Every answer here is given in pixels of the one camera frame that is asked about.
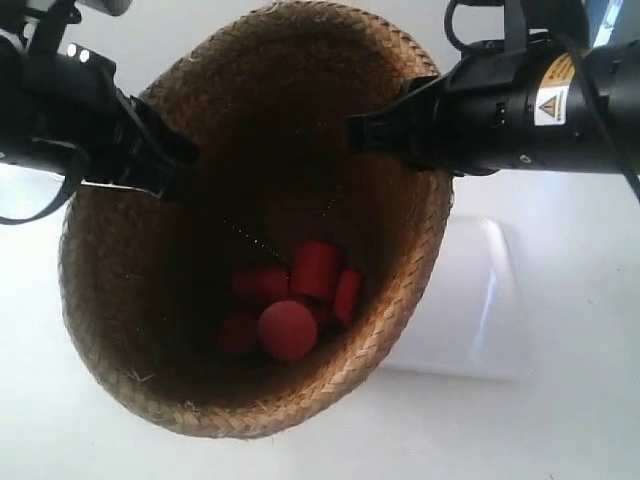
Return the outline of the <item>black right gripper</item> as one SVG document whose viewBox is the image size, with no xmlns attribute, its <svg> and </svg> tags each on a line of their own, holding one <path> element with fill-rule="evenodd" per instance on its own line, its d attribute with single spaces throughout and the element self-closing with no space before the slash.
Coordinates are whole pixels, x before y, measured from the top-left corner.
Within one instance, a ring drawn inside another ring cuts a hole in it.
<svg viewBox="0 0 640 480">
<path fill-rule="evenodd" d="M 462 60 L 444 89 L 435 75 L 406 81 L 391 103 L 347 117 L 346 135 L 352 152 L 392 154 L 416 171 L 442 166 L 438 139 L 447 165 L 460 174 L 554 170 L 573 142 L 574 106 L 569 54 L 478 55 Z"/>
</svg>

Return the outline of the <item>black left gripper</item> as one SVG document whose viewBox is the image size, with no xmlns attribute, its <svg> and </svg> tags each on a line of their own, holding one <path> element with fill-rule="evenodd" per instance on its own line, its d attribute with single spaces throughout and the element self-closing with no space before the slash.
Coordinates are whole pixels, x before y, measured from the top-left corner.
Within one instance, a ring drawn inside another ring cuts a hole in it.
<svg viewBox="0 0 640 480">
<path fill-rule="evenodd" d="M 1 39 L 1 162 L 174 201 L 189 189 L 200 150 L 147 103 L 115 86 L 116 65 L 73 44 L 29 54 Z"/>
</svg>

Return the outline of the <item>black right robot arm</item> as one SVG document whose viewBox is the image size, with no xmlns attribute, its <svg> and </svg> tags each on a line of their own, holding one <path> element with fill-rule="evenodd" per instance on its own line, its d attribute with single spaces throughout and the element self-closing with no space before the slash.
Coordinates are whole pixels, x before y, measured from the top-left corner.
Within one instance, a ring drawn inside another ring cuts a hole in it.
<svg viewBox="0 0 640 480">
<path fill-rule="evenodd" d="M 383 108 L 346 121 L 349 147 L 418 171 L 614 173 L 567 51 L 552 41 L 473 55 L 408 81 Z"/>
</svg>

